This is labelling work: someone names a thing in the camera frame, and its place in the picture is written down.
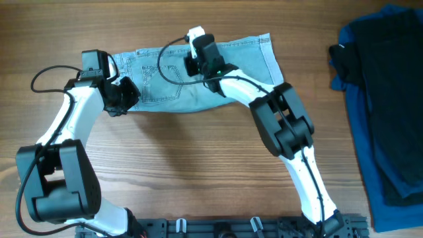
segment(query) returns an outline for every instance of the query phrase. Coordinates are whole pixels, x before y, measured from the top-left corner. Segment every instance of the jeans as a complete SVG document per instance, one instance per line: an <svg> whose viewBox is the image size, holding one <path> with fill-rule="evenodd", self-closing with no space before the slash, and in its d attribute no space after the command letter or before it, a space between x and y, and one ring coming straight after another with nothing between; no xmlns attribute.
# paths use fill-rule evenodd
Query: jeans
<svg viewBox="0 0 423 238"><path fill-rule="evenodd" d="M226 63L238 66L248 76L271 85L284 82L273 54L269 33L218 43L217 47ZM141 92L139 102L130 111L197 112L234 101L212 93L202 83L173 85L165 81L157 70L160 49L140 49L113 56L120 78L128 76ZM163 52L160 67L170 80L190 82L202 79L202 75L189 77L186 74L184 56L189 50L189 45L181 45L169 46Z"/></svg>

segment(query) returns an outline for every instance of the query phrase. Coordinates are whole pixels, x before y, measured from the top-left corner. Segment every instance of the black cord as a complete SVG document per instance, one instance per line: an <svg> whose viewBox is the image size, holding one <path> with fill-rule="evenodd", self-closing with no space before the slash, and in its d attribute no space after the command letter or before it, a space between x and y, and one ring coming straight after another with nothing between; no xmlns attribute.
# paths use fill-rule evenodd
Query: black cord
<svg viewBox="0 0 423 238"><path fill-rule="evenodd" d="M27 232L28 234L31 234L31 235L37 235L37 236L53 235L53 234L56 234L60 231L64 231L66 229L69 229L71 227L81 226L81 227L85 227L87 229L90 229L92 231L95 231L97 233L101 233L101 234L103 234L107 237L112 237L111 235L107 234L106 232L101 231L101 230L99 230L95 227L92 227L92 226L87 225L86 223L82 223L82 222L74 223L74 224L71 224L71 225L65 225L61 228L58 228L58 229L55 229L55 230L52 230L52 231L33 231L25 225L25 223L22 219L22 214L20 212L20 205L22 203L22 196L24 194L24 189L25 189L26 183L28 182L29 176L31 175L32 170L35 168L35 165L40 162L40 158L44 156L45 152L47 151L49 146L52 144L52 142L57 138L58 135L60 135L61 129L63 128L63 126L67 122L67 119L69 119L69 116L72 113L73 107L75 106L75 99L67 91L64 91L62 89L38 90L38 89L34 88L35 80L42 73L44 73L45 71L51 70L51 69L56 69L56 68L74 69L74 70L78 71L77 78L79 77L79 75L81 73L81 70L76 68L76 67L67 66L67 65L55 65L55 66L47 67L47 68L43 69L42 71L38 72L31 81L31 90L34 93L63 93L65 95L67 95L69 97L69 108L67 109L66 114L63 117L63 119L61 120L61 122L59 123L59 126L57 127L57 129L53 132L53 135L51 136L51 138L46 142L46 144L43 146L43 148L40 150L40 152L38 152L36 154L34 160L32 160L31 164L29 165L28 170L26 171L26 173L25 173L25 175L22 179L22 183L19 186L18 195L17 195L17 198L16 198L16 206L15 206L16 219L18 221L20 228L22 228L23 231L25 231L25 232Z"/></svg>
<svg viewBox="0 0 423 238"><path fill-rule="evenodd" d="M115 68L115 70L116 70L116 74L115 74L113 77L111 77L111 78L107 79L107 81L108 81L108 82L113 82L113 81L115 81L117 78L119 78L119 76L120 76L120 72L119 72L119 69L118 69L118 64L116 63L116 61L114 61L113 56L112 56L111 54L109 54L109 53L107 53L107 56L108 56L108 57L110 57L110 58L112 58L112 61L113 61L113 64L114 64L114 68Z"/></svg>
<svg viewBox="0 0 423 238"><path fill-rule="evenodd" d="M176 39L176 40L173 40L172 42L169 42L165 47L163 47L162 49L161 49L161 51L159 52L159 56L158 56L158 58L157 58L157 70L159 71L159 73L160 73L160 76L165 80L165 81L167 81L167 82L169 82L169 83L172 83L172 84L175 84L175 85L193 85L193 84L196 84L196 83L206 83L206 82L209 82L209 81L215 81L215 80L220 80L220 79L238 79L238 80L243 80L243 81L246 81L246 82L248 82L248 83L250 83L251 85L253 85L253 86L255 86L258 90L260 90L260 91L262 91L263 93L266 93L266 95L272 100L272 102L273 102L273 104L274 104L274 106L275 106L275 108L278 110L278 113L280 114L280 116L282 117L282 120L284 121L284 123L287 125L287 127L288 127L288 129L290 130L290 132L293 134L293 136L294 136L294 138L295 138L295 140L297 140L298 142L299 142L299 144L300 144L300 146L301 146L301 157L302 157L302 161L305 163L305 166L307 167L307 170L309 171L309 174L310 174L310 176L311 176L311 179L313 180L313 183L314 183L314 185L315 185L315 187L316 187L316 191L317 191L317 194L318 194L318 196L319 196L319 200L320 200L320 205L321 205L321 212L322 212L322 223L321 223L321 233L320 233L320 237L324 237L325 236L325 230L324 230L324 228L323 228L323 222L325 221L325 210L324 210L324 208L325 208L325 206L323 205L323 196L322 196L322 194L321 194L321 192L320 192L320 188L319 188L319 185L317 184L317 181L316 181L316 178L315 178L315 176L314 176L314 174L313 174L313 172L312 172L312 170L311 170L311 167L310 167L310 164L309 164L309 162L308 162L308 159L307 159L307 157L305 156L305 154L304 154L304 147L303 147L303 145L302 145L302 143L301 143L301 141L299 140L299 137L298 137L298 135L297 135L297 133L295 132L295 130L292 128L292 126L291 126L291 124L288 122L288 119L285 117L285 115L284 115L284 113L281 111L281 109L280 109L280 107L278 106L278 102L276 102L276 100L275 99L273 99L271 96L270 96L270 93L266 90L266 89L263 89L260 85L258 85L258 84L256 84L256 83L254 83L254 82L252 82L250 79L246 79L246 78L244 78L244 77L239 77L239 76L221 76L221 77L213 77L213 78L210 78L210 79L202 79L202 80L197 80L197 81L192 81L192 82L176 82L176 81L172 81L172 80L170 80L170 79L168 79L164 74L163 74L163 72L161 71L161 68L160 68L160 59L161 59L161 56L163 55L163 52L169 47L169 46L171 46L171 45L173 45L174 43L177 43L177 42L179 42L179 41L181 41L181 40L184 40L186 38L186 36L184 36L184 37L181 37L181 38L178 38L178 39Z"/></svg>

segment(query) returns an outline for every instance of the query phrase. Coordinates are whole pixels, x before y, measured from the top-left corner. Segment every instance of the jeans pocket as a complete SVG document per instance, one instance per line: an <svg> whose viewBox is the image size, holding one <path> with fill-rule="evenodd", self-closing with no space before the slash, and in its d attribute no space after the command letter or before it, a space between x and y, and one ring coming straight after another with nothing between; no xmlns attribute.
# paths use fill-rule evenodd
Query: jeans pocket
<svg viewBox="0 0 423 238"><path fill-rule="evenodd" d="M182 85L175 85L165 81L157 70L156 65L142 66L143 92L142 101L163 102L179 98ZM170 80L182 83L179 70L175 65L161 65L161 71Z"/></svg>

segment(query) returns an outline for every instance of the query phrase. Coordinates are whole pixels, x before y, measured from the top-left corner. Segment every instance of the light blue denim jeans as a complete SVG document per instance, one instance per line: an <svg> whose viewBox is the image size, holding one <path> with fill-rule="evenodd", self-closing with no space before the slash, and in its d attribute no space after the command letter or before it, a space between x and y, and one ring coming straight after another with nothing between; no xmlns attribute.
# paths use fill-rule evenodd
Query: light blue denim jeans
<svg viewBox="0 0 423 238"><path fill-rule="evenodd" d="M217 47L226 63L238 66L248 76L266 84L279 85L284 82L269 33L218 43ZM140 49L113 56L120 77L128 76L141 92L139 102L130 111L197 112L234 101L212 93L202 83L173 85L166 82L157 71L160 49ZM202 79L201 75L189 77L186 74L184 57L189 50L189 45L170 46L163 53L161 70L170 80L189 82Z"/></svg>

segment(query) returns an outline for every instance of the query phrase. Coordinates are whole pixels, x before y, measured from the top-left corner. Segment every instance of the brown wooden surface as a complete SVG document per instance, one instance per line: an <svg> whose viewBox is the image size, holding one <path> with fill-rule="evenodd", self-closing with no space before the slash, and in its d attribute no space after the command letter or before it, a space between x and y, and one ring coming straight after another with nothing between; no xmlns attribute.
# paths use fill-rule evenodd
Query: brown wooden surface
<svg viewBox="0 0 423 238"><path fill-rule="evenodd" d="M314 121L316 159L344 213L369 206L347 121L344 95L329 89L327 49L349 21L385 1L3 1L0 5L0 237L25 237L15 220L20 180L15 153L52 123L62 95L37 95L30 80L56 64L80 67L81 51L118 53L158 47L202 25L218 41L271 33L276 59ZM45 3L29 5L25 3ZM423 7L422 2L401 5ZM60 88L69 70L41 77ZM87 153L102 195L138 218L298 216L298 195L284 165L258 136L249 110L231 104L193 114L130 113L96 121ZM50 224L25 221L41 230ZM423 229L371 237L423 237ZM55 237L72 237L67 231Z"/></svg>

